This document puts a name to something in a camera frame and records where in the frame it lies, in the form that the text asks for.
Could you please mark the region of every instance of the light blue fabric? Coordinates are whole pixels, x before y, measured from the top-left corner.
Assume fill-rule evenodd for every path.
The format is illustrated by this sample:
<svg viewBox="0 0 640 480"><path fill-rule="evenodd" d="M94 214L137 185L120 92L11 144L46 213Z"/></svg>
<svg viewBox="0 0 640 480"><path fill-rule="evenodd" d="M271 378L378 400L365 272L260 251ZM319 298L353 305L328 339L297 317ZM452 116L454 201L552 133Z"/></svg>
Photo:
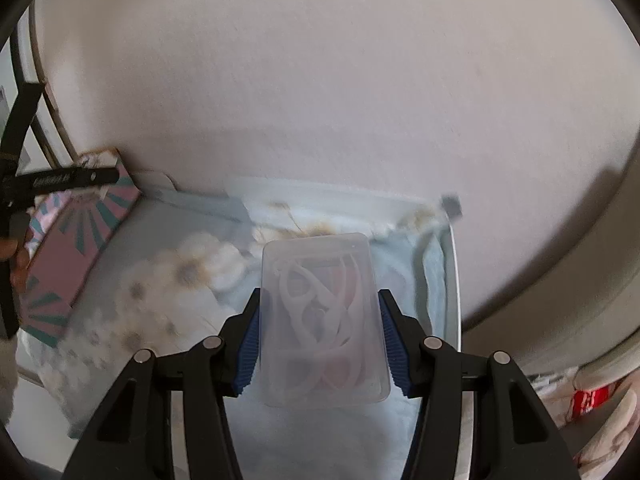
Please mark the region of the light blue fabric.
<svg viewBox="0 0 640 480"><path fill-rule="evenodd" d="M194 232L208 231L247 253L252 224L239 200L203 197L172 190L143 189L144 197L121 225L92 269L76 302L69 329L84 330L95 309L106 317L114 310L113 292L123 269L176 248ZM371 241L378 288L389 288L401 311L415 316L426 333L444 334L446 290L444 256L438 229L420 234L392 232ZM240 312L260 285L255 261L231 291L216 294L218 302ZM31 338L39 364L46 349ZM89 387L69 393L62 409L79 436L113 376L92 372ZM414 431L419 400L405 399L392 386L386 400L369 406L332 410L290 411L260 402L256 384L239 399L225 400L229 425L243 475L251 479L400 478Z"/></svg>

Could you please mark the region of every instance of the white textured wall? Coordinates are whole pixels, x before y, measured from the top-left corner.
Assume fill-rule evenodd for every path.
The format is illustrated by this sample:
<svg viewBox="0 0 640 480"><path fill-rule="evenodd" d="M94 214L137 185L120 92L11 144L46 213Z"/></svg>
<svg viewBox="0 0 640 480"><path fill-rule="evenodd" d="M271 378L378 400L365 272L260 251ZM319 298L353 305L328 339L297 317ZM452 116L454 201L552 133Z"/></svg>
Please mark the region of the white textured wall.
<svg viewBox="0 0 640 480"><path fill-rule="evenodd" d="M640 123L640 50L608 0L37 4L78 150L116 145L198 190L458 192L467 317L586 229Z"/></svg>

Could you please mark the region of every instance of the plastic container lid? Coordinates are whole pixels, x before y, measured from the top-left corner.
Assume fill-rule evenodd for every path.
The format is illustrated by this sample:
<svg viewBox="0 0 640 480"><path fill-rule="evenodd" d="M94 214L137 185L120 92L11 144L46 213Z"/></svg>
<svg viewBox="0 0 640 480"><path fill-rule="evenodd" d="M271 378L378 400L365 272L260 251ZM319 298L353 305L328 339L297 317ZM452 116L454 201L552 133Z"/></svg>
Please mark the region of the plastic container lid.
<svg viewBox="0 0 640 480"><path fill-rule="evenodd" d="M262 254L260 382L270 406L379 402L390 391L362 234L278 240Z"/></svg>

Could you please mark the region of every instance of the white flower print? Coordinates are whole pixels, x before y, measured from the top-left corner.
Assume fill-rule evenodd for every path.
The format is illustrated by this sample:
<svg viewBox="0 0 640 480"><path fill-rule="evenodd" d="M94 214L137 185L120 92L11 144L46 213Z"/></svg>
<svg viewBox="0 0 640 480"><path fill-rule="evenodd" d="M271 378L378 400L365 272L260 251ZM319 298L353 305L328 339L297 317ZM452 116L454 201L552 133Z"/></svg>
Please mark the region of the white flower print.
<svg viewBox="0 0 640 480"><path fill-rule="evenodd" d="M44 363L40 370L38 370L38 375L44 387L57 399L63 397L62 389L65 385L65 377L60 372L54 368L51 363Z"/></svg>
<svg viewBox="0 0 640 480"><path fill-rule="evenodd" d="M223 292L242 278L245 269L235 246L221 244L209 233L196 233L176 251L163 251L156 258L154 281L175 294L204 286Z"/></svg>
<svg viewBox="0 0 640 480"><path fill-rule="evenodd" d="M122 273L115 296L116 309L145 310L155 292L154 266L150 261L142 260Z"/></svg>
<svg viewBox="0 0 640 480"><path fill-rule="evenodd" d="M256 226L252 230L252 235L255 242L249 245L249 252L254 258L258 260L262 259L262 250L264 246L274 240L287 240L288 238L295 238L295 233L287 231L285 229L274 229L271 227Z"/></svg>
<svg viewBox="0 0 640 480"><path fill-rule="evenodd" d="M89 367L82 362L82 359L77 354L75 354L75 357L68 356L62 359L58 369L64 375L72 390L80 389L91 378Z"/></svg>
<svg viewBox="0 0 640 480"><path fill-rule="evenodd" d="M118 313L113 322L111 339L115 366L124 366L141 348L149 348L158 356L175 352L177 348L168 335L165 316L139 310Z"/></svg>
<svg viewBox="0 0 640 480"><path fill-rule="evenodd" d="M180 350L188 350L210 335L217 335L226 318L236 314L219 305L208 288L183 290L164 295L159 312L166 317L166 331Z"/></svg>
<svg viewBox="0 0 640 480"><path fill-rule="evenodd" d="M111 341L113 339L113 323L104 320L101 311L84 323L84 337L79 338L76 346L78 355L85 364L91 364L105 370L111 362Z"/></svg>
<svg viewBox="0 0 640 480"><path fill-rule="evenodd" d="M65 334L64 338L58 341L58 345L55 350L63 361L78 358L78 352L76 351L78 338L79 335L77 335L74 330L69 330Z"/></svg>

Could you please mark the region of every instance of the pink and teal box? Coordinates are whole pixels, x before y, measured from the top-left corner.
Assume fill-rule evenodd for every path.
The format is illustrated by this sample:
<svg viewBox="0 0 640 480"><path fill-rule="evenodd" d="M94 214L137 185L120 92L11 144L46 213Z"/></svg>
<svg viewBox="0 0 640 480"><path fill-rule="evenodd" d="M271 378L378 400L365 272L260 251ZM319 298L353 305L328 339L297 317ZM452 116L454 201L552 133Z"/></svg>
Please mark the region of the pink and teal box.
<svg viewBox="0 0 640 480"><path fill-rule="evenodd" d="M20 298L21 328L48 346L62 337L87 275L113 232L133 208L140 191L117 152L120 179L94 192L49 195L31 218L34 252L27 290Z"/></svg>

